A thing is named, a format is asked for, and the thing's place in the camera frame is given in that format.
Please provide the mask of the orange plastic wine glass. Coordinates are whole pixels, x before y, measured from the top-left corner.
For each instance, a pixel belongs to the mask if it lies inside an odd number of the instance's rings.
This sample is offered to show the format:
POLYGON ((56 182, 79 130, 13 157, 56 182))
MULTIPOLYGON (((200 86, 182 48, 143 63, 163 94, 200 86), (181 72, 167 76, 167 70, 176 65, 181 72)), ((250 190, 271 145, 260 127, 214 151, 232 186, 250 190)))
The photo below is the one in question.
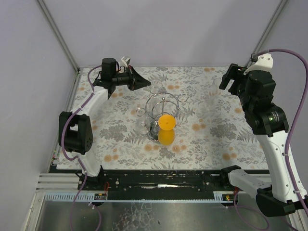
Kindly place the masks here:
POLYGON ((175 139, 174 128, 176 120, 172 115, 162 115, 158 119, 159 132, 158 140, 162 145, 168 146, 173 143, 175 139))

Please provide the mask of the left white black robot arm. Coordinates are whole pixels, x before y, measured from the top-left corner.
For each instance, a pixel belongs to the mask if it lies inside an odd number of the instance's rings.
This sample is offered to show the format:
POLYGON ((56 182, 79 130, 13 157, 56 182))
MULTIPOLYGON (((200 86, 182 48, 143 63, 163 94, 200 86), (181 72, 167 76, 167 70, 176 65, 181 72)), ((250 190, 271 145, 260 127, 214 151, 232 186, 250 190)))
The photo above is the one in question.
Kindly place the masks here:
POLYGON ((151 85, 130 65, 130 58, 122 58, 124 70, 114 58, 104 58, 98 76, 90 81, 91 91, 86 99, 72 111, 63 111, 59 115, 58 143, 62 153, 69 161, 77 160, 84 175, 96 177, 101 170, 101 164, 91 150, 93 132, 91 117, 103 107, 116 90, 117 86, 127 86, 130 91, 151 85))

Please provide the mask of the floral patterned table mat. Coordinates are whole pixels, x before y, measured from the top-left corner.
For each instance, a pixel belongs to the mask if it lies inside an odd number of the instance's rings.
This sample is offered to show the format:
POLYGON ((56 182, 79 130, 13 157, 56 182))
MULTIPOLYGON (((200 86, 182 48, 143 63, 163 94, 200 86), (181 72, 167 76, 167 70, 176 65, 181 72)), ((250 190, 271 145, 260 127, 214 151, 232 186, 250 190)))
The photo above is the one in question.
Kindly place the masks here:
POLYGON ((89 114, 89 151, 79 159, 105 169, 267 169, 262 147, 237 97, 219 89, 226 67, 138 67, 151 82, 92 88, 99 70, 84 68, 74 108, 89 114))

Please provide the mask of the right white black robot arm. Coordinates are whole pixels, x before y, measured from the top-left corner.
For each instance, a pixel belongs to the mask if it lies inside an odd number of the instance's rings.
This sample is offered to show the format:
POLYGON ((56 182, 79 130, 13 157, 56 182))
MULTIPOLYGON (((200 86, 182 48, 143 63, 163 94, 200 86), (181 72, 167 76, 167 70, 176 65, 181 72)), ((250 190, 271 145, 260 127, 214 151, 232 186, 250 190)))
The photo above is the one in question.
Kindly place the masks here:
POLYGON ((256 135, 270 172, 270 183, 247 174, 239 166, 223 168, 224 184, 237 187, 256 200, 267 217, 281 217, 308 207, 308 192, 298 175, 287 138, 291 134, 286 115, 273 102, 275 81, 269 71, 251 70, 231 64, 219 86, 238 96, 244 117, 256 135))

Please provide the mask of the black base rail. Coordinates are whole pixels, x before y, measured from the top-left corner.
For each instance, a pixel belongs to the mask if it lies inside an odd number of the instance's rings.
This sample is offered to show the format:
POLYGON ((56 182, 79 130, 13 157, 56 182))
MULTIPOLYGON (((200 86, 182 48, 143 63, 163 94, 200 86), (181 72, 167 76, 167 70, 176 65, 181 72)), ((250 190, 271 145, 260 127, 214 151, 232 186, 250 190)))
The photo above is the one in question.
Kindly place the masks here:
POLYGON ((235 190, 218 170, 101 170, 96 177, 82 173, 77 176, 78 188, 96 193, 162 194, 174 198, 189 193, 235 190))

